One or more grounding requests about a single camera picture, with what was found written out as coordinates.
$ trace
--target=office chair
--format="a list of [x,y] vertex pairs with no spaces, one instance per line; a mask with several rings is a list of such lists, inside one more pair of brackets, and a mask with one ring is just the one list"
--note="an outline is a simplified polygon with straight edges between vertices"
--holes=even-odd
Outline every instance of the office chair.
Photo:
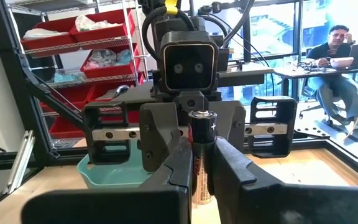
[[[309,78],[305,78],[303,84],[302,84],[302,96],[305,96],[307,97],[307,100],[310,100],[310,99],[316,99],[316,96],[315,94],[313,94],[313,90],[308,86],[308,81],[309,81]],[[337,103],[339,101],[341,101],[342,99],[340,99],[339,96],[335,95],[334,93],[334,103]],[[337,104],[335,104],[336,107],[338,108],[339,111],[344,111],[345,109]],[[308,106],[306,109],[304,110],[301,110],[300,113],[299,113],[299,119],[302,119],[303,118],[303,112],[307,112],[307,111],[312,111],[312,110],[317,110],[317,109],[321,109],[323,108],[320,104],[319,105],[316,105],[316,106]],[[331,118],[328,116],[327,117],[327,120],[326,120],[326,124],[327,125],[332,125],[333,124],[333,121],[331,120]]]

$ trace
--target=camera lens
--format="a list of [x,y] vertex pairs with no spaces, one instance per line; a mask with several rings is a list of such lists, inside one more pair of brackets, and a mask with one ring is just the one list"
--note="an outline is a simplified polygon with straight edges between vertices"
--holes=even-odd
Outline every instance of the camera lens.
[[173,70],[175,71],[176,74],[181,74],[183,72],[183,65],[182,64],[176,64],[173,67]]
[[197,63],[197,64],[194,66],[194,69],[196,70],[196,73],[201,73],[201,72],[203,72],[203,70],[204,70],[204,65],[201,64],[201,63]]

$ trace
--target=aa battery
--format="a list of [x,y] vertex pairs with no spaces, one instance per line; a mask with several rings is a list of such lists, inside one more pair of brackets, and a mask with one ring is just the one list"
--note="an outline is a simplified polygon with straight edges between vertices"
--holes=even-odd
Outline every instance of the aa battery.
[[208,171],[216,139],[216,117],[212,111],[189,113],[189,137],[193,143],[193,203],[205,205],[212,201],[208,192]]

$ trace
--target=man's hand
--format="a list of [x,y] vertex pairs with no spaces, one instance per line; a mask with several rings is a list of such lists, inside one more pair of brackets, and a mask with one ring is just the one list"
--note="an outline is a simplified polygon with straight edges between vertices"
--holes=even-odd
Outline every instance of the man's hand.
[[316,60],[316,64],[319,67],[327,67],[329,65],[329,61],[326,58],[321,58]]
[[352,34],[351,33],[345,33],[345,39],[346,39],[346,43],[350,44],[353,43],[353,38],[352,38]]

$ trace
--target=blue jeans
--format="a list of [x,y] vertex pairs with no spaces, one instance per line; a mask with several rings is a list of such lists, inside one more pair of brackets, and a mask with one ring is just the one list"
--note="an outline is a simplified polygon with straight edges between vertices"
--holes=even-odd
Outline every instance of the blue jeans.
[[308,86],[315,92],[316,99],[328,116],[338,114],[334,98],[345,103],[347,118],[358,117],[358,89],[353,80],[339,76],[309,78]]

